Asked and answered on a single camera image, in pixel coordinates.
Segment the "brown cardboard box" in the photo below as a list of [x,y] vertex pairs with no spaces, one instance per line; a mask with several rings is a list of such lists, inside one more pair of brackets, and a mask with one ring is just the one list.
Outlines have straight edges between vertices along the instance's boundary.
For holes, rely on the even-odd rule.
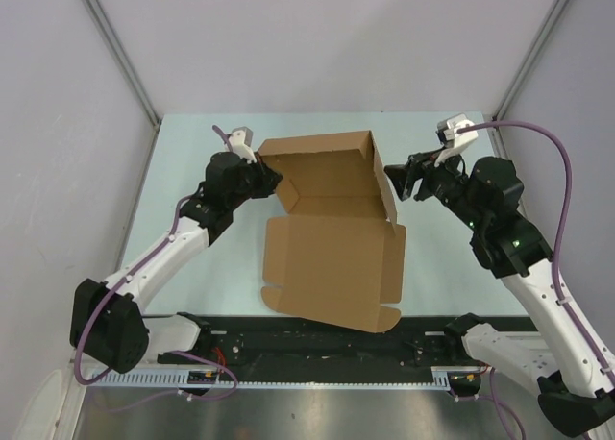
[[371,333],[401,319],[406,227],[371,132],[267,139],[285,214],[267,221],[260,290],[272,310]]

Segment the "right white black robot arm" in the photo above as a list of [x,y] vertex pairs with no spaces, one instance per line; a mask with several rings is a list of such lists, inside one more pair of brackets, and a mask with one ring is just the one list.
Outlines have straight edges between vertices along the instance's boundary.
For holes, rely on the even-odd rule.
[[524,185],[506,159],[479,159],[467,173],[463,159],[438,162],[439,152],[409,156],[387,165],[385,175],[398,197],[436,198],[472,232],[470,246],[479,265],[490,271],[527,312],[548,353],[517,344],[473,313],[445,328],[444,355],[454,364],[485,363],[525,388],[547,420],[574,438],[614,416],[614,384],[606,372],[614,356],[601,364],[587,336],[588,321],[570,291],[554,282],[554,252],[541,232],[518,210]]

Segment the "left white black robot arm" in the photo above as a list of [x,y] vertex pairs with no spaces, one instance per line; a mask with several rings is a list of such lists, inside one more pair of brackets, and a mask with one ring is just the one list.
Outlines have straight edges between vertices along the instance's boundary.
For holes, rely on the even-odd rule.
[[81,372],[85,355],[108,372],[125,374],[135,368],[150,345],[143,309],[222,235],[241,205],[270,197],[282,179],[259,155],[214,154],[204,179],[177,202],[169,230],[148,251],[103,281],[84,279],[74,293],[69,332],[76,379],[90,383]]

